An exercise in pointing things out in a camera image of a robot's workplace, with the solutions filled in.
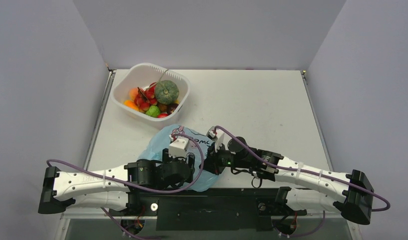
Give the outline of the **light blue plastic bag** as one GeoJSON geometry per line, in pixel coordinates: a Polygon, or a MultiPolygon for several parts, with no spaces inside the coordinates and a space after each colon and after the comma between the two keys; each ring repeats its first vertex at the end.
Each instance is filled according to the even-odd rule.
{"type": "MultiPolygon", "coordinates": [[[[188,152],[195,155],[195,173],[194,176],[197,176],[200,170],[201,156],[197,146],[200,146],[203,151],[204,157],[207,156],[207,150],[212,145],[213,141],[208,138],[206,135],[201,134],[193,129],[187,128],[182,125],[172,124],[164,127],[160,130],[148,143],[146,149],[139,155],[138,159],[146,160],[162,160],[162,151],[169,147],[170,144],[170,135],[172,134],[184,134],[194,138],[195,143],[189,143],[188,152]]],[[[219,176],[212,174],[204,170],[197,182],[189,187],[189,190],[196,192],[203,192],[212,187],[219,176]]]]}

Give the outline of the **small red fake fruit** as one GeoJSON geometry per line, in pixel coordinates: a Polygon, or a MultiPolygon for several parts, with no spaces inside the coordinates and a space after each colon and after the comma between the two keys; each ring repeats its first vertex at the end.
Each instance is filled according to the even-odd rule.
{"type": "Polygon", "coordinates": [[[158,118],[165,118],[165,117],[167,117],[167,116],[169,116],[169,114],[167,114],[167,113],[161,113],[161,114],[159,114],[157,117],[158,117],[158,118]]]}

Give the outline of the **dark brown fake fruit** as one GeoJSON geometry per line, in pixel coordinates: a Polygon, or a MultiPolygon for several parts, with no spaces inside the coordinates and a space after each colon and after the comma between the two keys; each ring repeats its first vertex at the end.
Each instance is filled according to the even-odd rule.
{"type": "Polygon", "coordinates": [[[166,113],[168,115],[172,114],[177,109],[178,106],[179,106],[178,103],[171,103],[167,105],[166,113]]]}

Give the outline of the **green fake avocado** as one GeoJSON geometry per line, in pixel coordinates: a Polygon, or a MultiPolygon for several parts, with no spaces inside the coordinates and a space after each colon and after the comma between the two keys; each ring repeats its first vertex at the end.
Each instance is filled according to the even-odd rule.
{"type": "Polygon", "coordinates": [[[175,82],[162,80],[155,85],[154,95],[159,103],[169,105],[179,97],[180,91],[175,82]]]}

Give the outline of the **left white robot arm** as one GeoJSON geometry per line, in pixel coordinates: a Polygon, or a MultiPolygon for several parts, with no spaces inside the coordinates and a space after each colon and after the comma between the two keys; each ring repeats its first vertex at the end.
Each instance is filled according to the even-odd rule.
{"type": "Polygon", "coordinates": [[[48,160],[38,213],[59,214],[68,208],[107,208],[135,215],[141,209],[140,192],[178,193],[194,183],[195,155],[172,156],[165,148],[162,160],[139,159],[121,166],[65,172],[48,160]]]}

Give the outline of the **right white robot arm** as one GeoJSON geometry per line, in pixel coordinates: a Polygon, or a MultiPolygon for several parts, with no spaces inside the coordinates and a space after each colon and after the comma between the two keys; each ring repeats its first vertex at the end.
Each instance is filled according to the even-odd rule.
{"type": "Polygon", "coordinates": [[[229,140],[227,146],[207,150],[204,170],[219,175],[224,168],[245,172],[260,180],[290,183],[300,188],[281,187],[274,208],[288,211],[320,210],[340,214],[348,221],[369,225],[374,189],[364,172],[333,172],[291,160],[279,153],[249,147],[244,138],[229,140]]]}

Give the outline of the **green fake fruit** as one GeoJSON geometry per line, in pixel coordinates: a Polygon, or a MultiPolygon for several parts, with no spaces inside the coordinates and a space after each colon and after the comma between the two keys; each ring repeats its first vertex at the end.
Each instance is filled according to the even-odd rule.
{"type": "Polygon", "coordinates": [[[161,110],[159,109],[158,106],[151,105],[149,109],[145,112],[145,114],[152,118],[158,118],[158,116],[161,114],[161,110]]]}

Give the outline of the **brown fake kiwi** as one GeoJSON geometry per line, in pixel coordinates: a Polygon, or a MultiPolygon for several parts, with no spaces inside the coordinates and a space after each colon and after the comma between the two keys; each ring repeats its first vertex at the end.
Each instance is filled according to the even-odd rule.
{"type": "Polygon", "coordinates": [[[157,106],[161,113],[165,113],[167,111],[167,105],[158,103],[157,106]]]}

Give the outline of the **orange yellow fake mango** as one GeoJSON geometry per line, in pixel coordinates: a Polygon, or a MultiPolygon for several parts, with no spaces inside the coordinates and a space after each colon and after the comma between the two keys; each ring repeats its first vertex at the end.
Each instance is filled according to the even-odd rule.
{"type": "Polygon", "coordinates": [[[139,107],[132,100],[126,100],[123,104],[135,111],[139,111],[139,107]]]}

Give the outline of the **red fake peach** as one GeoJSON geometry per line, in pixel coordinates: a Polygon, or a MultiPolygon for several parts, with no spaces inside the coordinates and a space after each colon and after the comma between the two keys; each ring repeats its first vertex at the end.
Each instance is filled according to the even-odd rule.
{"type": "Polygon", "coordinates": [[[128,92],[128,96],[131,100],[135,100],[136,96],[138,95],[138,88],[131,88],[128,92]]]}

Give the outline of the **white plastic basket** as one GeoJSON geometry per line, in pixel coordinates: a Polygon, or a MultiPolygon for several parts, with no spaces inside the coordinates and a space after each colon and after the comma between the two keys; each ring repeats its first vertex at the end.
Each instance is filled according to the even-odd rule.
{"type": "Polygon", "coordinates": [[[179,121],[183,111],[182,107],[188,102],[189,94],[190,81],[187,79],[187,77],[155,64],[140,63],[133,66],[122,78],[121,82],[117,83],[113,87],[111,90],[110,99],[125,114],[133,119],[143,122],[156,129],[162,129],[179,121]],[[171,113],[167,117],[155,118],[140,113],[139,111],[134,110],[124,104],[124,102],[129,98],[129,90],[133,89],[134,87],[142,87],[143,89],[146,89],[151,83],[157,82],[158,80],[170,80],[174,82],[179,89],[179,96],[177,98],[179,105],[174,110],[174,113],[171,113]]]}

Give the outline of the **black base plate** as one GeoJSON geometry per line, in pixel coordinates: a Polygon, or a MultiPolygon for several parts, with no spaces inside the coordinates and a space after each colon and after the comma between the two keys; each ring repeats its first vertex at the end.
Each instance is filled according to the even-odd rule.
{"type": "Polygon", "coordinates": [[[175,194],[128,194],[123,210],[109,210],[114,217],[153,217],[157,231],[233,231],[272,229],[272,218],[305,216],[307,209],[286,205],[289,187],[210,188],[175,194]]]}

